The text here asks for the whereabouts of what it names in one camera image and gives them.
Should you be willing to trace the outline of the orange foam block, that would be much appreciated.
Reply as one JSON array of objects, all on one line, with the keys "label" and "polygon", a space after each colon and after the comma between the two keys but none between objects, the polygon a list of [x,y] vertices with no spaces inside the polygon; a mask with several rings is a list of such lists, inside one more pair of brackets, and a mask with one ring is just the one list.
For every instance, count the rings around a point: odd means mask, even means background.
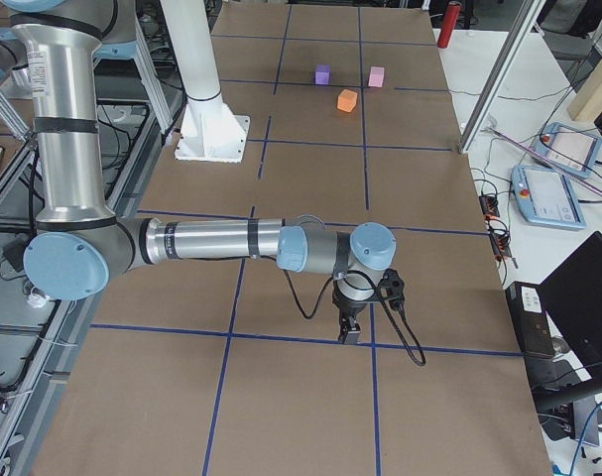
[{"label": "orange foam block", "polygon": [[352,112],[358,102],[358,92],[351,89],[342,89],[338,94],[336,108],[340,111]]}]

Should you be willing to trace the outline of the orange black connector strip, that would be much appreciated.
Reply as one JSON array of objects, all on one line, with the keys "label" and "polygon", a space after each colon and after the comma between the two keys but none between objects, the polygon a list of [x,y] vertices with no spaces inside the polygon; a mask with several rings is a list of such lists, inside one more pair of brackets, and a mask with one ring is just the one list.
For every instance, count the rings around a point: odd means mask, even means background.
[{"label": "orange black connector strip", "polygon": [[500,216],[498,198],[494,193],[481,193],[478,199],[495,259],[502,262],[511,258],[511,232]]}]

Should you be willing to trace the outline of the black computer box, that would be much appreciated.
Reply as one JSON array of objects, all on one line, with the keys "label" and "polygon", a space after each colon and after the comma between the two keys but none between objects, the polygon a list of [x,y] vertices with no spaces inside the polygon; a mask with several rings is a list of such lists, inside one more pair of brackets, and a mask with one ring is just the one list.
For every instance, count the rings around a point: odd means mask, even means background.
[{"label": "black computer box", "polygon": [[521,352],[529,357],[552,359],[555,352],[538,286],[512,282],[505,294]]}]

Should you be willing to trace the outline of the near blue teach pendant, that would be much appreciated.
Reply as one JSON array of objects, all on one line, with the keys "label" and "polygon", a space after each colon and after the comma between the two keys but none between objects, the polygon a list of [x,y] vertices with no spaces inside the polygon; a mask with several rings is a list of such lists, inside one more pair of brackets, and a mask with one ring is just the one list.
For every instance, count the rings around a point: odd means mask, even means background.
[{"label": "near blue teach pendant", "polygon": [[516,165],[511,183],[527,222],[544,227],[583,230],[586,222],[570,180],[544,167]]}]

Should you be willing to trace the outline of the blue teach pendant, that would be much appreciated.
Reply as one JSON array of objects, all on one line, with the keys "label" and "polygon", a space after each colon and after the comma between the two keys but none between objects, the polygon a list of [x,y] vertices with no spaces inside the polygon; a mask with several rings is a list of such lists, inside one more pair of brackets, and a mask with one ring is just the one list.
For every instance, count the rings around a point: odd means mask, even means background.
[{"label": "blue teach pendant", "polygon": [[544,167],[516,165],[511,183],[527,222],[544,227],[583,230],[586,222],[570,180]]},{"label": "blue teach pendant", "polygon": [[532,148],[575,176],[588,179],[600,152],[600,141],[594,134],[553,122],[534,140]]}]

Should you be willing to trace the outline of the purple rod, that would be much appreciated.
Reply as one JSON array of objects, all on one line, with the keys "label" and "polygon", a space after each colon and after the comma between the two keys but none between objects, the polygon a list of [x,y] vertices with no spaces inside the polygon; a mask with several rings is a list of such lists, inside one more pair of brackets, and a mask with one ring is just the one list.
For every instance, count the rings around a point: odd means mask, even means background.
[{"label": "purple rod", "polygon": [[529,147],[525,146],[524,144],[515,141],[514,139],[510,138],[509,136],[499,132],[498,130],[492,128],[492,127],[486,127],[485,130],[487,132],[490,132],[492,134],[495,135],[496,138],[501,139],[506,141],[507,143],[519,148],[520,150],[522,150],[525,154],[530,155],[533,159],[535,159],[536,161],[538,161],[539,163],[550,167],[552,169],[554,169],[555,171],[557,171],[559,174],[561,174],[564,177],[570,178],[571,180],[573,180],[574,182],[580,184],[581,186],[583,186],[584,188],[586,188],[587,190],[591,191],[592,193],[600,196],[602,198],[602,189],[597,187],[596,185],[587,182],[585,179],[582,179],[580,177],[577,177],[576,175],[574,175],[573,173],[569,172],[564,166],[560,165],[559,163],[544,157],[543,155],[537,153],[536,151],[534,151],[533,149],[530,149]]}]

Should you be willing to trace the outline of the black laptop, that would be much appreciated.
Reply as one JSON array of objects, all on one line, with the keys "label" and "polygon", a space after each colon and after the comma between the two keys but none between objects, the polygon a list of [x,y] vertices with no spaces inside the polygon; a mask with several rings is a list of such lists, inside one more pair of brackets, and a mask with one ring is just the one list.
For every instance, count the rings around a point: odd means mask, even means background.
[{"label": "black laptop", "polygon": [[602,233],[593,232],[539,286],[543,308],[591,378],[539,391],[539,412],[602,394]]}]

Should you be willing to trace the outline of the pink foam block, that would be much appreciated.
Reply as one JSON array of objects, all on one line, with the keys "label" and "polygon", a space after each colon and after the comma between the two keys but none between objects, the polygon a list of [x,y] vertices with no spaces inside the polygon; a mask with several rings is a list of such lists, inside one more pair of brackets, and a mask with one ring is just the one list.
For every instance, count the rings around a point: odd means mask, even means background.
[{"label": "pink foam block", "polygon": [[385,69],[382,66],[371,66],[368,76],[368,86],[381,88],[384,84]]}]

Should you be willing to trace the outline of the purple foam block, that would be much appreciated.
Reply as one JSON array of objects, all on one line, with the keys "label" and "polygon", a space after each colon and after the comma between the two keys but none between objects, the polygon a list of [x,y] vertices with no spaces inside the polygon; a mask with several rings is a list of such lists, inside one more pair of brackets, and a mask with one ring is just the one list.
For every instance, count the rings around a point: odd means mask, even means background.
[{"label": "purple foam block", "polygon": [[329,64],[318,64],[314,71],[314,83],[316,85],[328,85],[330,83],[331,69]]}]

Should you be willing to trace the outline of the far blue teach pendant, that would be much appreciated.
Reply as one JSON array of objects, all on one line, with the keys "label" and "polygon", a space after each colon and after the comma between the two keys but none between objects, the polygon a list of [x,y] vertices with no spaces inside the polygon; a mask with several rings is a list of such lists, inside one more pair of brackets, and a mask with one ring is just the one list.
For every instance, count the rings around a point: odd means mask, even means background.
[{"label": "far blue teach pendant", "polygon": [[600,152],[600,141],[594,134],[553,122],[534,140],[532,148],[575,176],[588,179]]}]

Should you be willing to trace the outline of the red cylinder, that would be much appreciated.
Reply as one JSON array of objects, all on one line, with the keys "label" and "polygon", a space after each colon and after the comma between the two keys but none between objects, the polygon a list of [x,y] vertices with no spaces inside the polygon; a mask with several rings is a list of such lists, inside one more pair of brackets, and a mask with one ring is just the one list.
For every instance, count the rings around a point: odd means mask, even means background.
[{"label": "red cylinder", "polygon": [[462,4],[460,1],[449,1],[443,15],[443,22],[437,38],[437,47],[446,49],[456,26]]}]

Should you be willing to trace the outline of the wooden beam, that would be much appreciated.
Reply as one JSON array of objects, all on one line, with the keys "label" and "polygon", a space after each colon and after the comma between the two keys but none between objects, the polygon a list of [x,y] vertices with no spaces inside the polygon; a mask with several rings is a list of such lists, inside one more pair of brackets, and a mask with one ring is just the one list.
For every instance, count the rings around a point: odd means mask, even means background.
[{"label": "wooden beam", "polygon": [[567,107],[574,121],[593,122],[602,113],[602,60]]}]

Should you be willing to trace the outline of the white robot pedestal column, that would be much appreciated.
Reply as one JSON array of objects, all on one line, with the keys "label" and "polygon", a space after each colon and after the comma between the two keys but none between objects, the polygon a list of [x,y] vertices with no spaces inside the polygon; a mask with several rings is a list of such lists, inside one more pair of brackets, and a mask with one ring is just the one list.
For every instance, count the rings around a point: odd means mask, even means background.
[{"label": "white robot pedestal column", "polygon": [[167,0],[161,5],[186,96],[176,158],[241,162],[250,118],[233,114],[222,97],[204,3]]}]

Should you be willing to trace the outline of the aluminium frame post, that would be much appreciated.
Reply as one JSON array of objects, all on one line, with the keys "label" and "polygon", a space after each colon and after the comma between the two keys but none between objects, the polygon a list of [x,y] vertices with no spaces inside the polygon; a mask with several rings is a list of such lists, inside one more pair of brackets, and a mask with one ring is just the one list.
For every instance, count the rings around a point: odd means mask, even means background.
[{"label": "aluminium frame post", "polygon": [[464,128],[458,144],[458,151],[461,154],[468,153],[494,100],[498,96],[503,81],[508,75],[525,37],[533,28],[544,4],[545,0],[525,0],[523,2]]}]

